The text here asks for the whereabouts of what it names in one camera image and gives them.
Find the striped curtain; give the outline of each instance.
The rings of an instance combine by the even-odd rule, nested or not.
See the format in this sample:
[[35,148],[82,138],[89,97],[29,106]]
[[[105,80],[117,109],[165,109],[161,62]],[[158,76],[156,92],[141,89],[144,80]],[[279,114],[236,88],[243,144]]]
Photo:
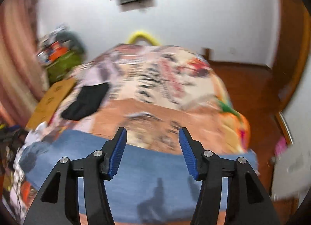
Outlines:
[[25,126],[43,96],[36,60],[35,0],[4,0],[0,6],[0,114]]

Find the ridged blue pad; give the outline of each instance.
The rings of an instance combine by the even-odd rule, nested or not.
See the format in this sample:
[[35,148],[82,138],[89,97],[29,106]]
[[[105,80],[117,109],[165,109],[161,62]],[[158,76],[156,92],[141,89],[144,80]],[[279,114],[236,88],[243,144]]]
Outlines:
[[118,168],[121,162],[121,158],[125,149],[126,145],[126,140],[127,140],[127,135],[126,135],[126,129],[124,129],[121,133],[121,136],[119,140],[117,141],[117,144],[114,148],[114,151],[110,157],[109,161],[109,172],[108,175],[112,178],[114,175],[117,174]]
[[195,180],[197,180],[199,176],[197,171],[197,160],[182,129],[179,130],[178,139],[181,150],[183,152],[183,158],[185,159],[188,168],[188,172]]

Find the yellow tube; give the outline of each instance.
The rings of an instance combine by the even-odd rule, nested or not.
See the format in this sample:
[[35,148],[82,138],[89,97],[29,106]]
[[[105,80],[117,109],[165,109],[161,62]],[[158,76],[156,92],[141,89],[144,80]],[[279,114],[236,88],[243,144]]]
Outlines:
[[160,43],[154,39],[151,35],[143,31],[137,31],[130,36],[128,40],[128,44],[134,44],[138,38],[144,38],[147,42],[149,42],[152,46],[160,46]]

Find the brown wooden floor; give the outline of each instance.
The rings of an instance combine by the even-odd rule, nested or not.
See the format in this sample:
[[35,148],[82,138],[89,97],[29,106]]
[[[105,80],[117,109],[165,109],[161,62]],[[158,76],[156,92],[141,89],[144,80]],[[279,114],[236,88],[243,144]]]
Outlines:
[[[230,94],[234,109],[243,114],[251,126],[250,148],[256,152],[260,180],[269,192],[272,184],[273,166],[269,160],[274,156],[276,142],[281,131],[275,120],[279,100],[271,82],[272,74],[262,67],[211,64],[223,80]],[[293,201],[278,201],[274,207],[284,224],[291,213]]]

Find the blue cloth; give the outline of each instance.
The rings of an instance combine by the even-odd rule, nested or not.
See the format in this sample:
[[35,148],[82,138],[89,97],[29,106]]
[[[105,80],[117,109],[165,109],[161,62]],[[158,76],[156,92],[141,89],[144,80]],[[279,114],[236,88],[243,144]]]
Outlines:
[[[39,189],[62,157],[84,158],[101,149],[106,139],[76,130],[65,130],[54,141],[33,143],[20,160],[27,180]],[[241,155],[224,155],[235,160]],[[257,169],[256,155],[242,154]],[[188,173],[183,156],[126,145],[117,175],[105,181],[113,218],[125,223],[157,223],[191,220],[201,182]],[[227,205],[228,180],[223,179],[220,210]],[[85,214],[83,179],[78,181],[79,209]]]

